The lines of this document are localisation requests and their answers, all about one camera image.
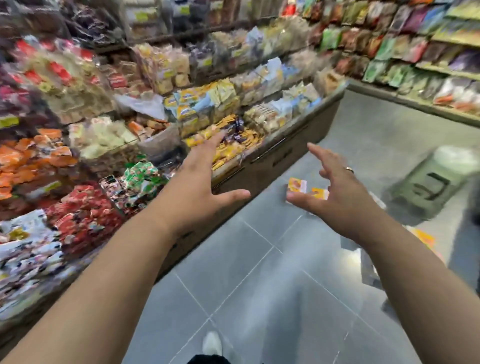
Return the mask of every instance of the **person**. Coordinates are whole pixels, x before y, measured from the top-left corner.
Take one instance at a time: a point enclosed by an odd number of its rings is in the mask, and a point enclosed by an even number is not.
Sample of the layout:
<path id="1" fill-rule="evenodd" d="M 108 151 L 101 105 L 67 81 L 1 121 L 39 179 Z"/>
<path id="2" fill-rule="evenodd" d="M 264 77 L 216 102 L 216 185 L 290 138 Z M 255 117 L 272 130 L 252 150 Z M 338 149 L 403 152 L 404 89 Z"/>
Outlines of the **person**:
<path id="1" fill-rule="evenodd" d="M 212 194 L 211 165 L 223 137 L 218 133 L 192 149 L 157 198 L 117 231 L 2 364 L 122 361 L 175 239 L 250 197 L 245 190 Z M 367 251 L 424 364 L 480 363 L 480 301 L 474 292 L 378 207 L 338 155 L 310 143 L 308 149 L 322 164 L 320 175 L 330 180 L 330 195 L 318 200 L 288 193 L 287 200 Z"/>

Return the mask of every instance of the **floor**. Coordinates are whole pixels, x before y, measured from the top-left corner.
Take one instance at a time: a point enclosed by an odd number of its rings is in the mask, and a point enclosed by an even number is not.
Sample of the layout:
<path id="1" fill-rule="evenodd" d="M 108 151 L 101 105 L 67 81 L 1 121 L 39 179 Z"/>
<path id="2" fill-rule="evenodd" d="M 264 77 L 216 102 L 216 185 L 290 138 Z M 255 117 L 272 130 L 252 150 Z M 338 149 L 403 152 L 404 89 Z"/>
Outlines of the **floor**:
<path id="1" fill-rule="evenodd" d="M 347 92 L 320 145 L 345 155 L 369 190 L 388 197 L 433 147 L 478 140 L 480 129 Z M 211 330 L 232 364 L 419 363 L 385 293 L 362 283 L 360 249 L 285 203 L 289 177 L 327 186 L 318 169 L 305 155 L 154 286 L 123 363 L 186 364 Z M 475 288 L 480 234 L 466 209 L 471 190 L 419 227 Z"/>

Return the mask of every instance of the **white shoe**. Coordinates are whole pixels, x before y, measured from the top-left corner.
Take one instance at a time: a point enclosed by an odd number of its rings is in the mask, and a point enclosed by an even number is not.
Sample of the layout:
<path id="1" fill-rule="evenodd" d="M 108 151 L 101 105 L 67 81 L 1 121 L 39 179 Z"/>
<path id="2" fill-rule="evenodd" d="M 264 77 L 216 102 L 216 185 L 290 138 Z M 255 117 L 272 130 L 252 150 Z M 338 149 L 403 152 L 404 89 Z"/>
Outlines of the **white shoe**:
<path id="1" fill-rule="evenodd" d="M 205 355 L 220 355 L 222 356 L 222 340 L 216 331 L 208 332 L 204 337 L 202 344 L 202 352 Z"/>

